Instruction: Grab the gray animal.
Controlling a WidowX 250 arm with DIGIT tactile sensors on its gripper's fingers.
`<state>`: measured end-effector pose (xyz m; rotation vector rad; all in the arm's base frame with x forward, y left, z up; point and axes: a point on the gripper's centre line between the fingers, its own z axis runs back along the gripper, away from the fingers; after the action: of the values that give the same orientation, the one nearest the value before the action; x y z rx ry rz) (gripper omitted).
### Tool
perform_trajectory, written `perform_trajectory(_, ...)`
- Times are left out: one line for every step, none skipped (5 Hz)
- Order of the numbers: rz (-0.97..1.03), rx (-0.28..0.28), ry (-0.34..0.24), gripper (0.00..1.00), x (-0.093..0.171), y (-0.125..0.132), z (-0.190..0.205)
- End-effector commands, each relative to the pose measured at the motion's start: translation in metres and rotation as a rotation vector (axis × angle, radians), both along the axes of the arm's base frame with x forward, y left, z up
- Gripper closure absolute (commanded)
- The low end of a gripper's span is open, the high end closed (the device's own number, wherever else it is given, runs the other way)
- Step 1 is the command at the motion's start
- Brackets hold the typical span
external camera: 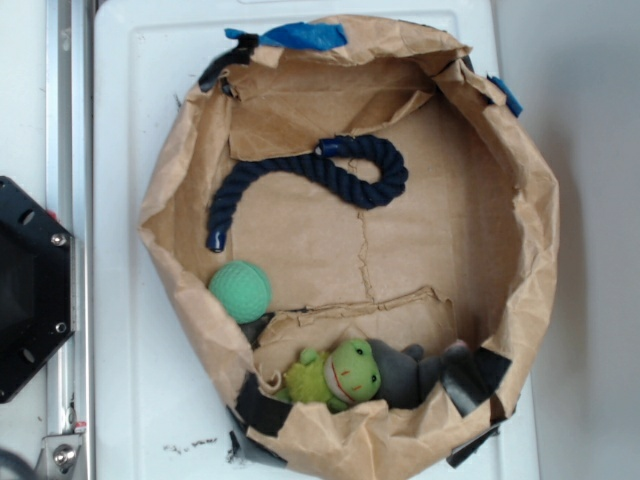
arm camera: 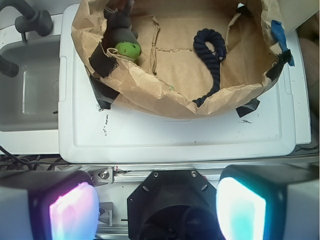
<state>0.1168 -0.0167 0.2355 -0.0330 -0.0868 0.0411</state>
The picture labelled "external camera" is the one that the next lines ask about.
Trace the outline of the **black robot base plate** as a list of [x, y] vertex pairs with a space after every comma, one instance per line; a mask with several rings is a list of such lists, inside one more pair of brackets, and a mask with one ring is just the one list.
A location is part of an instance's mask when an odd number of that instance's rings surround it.
[[73, 240], [11, 178], [1, 178], [1, 402], [72, 336]]

